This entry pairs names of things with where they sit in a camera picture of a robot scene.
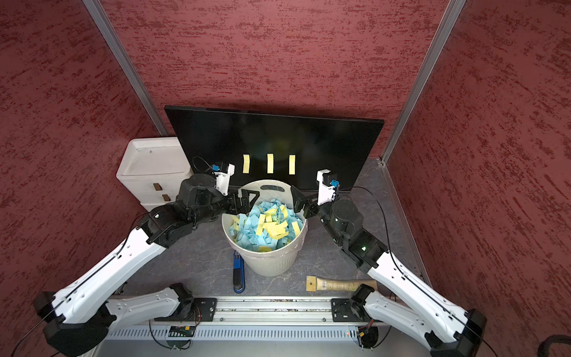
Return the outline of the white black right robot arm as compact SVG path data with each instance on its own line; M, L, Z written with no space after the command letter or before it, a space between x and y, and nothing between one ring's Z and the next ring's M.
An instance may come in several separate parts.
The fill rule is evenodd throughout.
M390 248L363 227L355 204L337 197L329 186L312 196L291 188L294 211L318 217L342 252L399 302L373 288L360 285L349 299L361 319L391 325L415 339L432 356L475 356L483 343L487 319L476 309L465 310L441 296L404 266Z

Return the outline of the yellow sticky note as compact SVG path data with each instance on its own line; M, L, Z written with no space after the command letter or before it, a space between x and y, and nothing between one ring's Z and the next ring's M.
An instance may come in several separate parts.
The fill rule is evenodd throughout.
M268 153L267 154L267 173L273 174L274 172L274 154Z
M294 176L296 174L296 156L290 155L288 158L288 174Z
M248 154L244 154L243 155L243 165L242 165L242 173L243 174L249 174L250 173L250 164L251 164L250 156Z

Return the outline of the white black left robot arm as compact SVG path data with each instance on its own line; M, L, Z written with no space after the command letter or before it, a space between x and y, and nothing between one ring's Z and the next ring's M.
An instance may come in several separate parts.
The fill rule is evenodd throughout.
M175 202L143 217L128 237L81 278L58 292L41 292L34 308L46 325L47 343L64 356L80 356L111 332L155 318L185 321L199 311L183 284L139 297L113 300L117 291L150 260L164 253L201 223L223 214L247 214L257 190L220 189L226 174L196 174L181 183Z

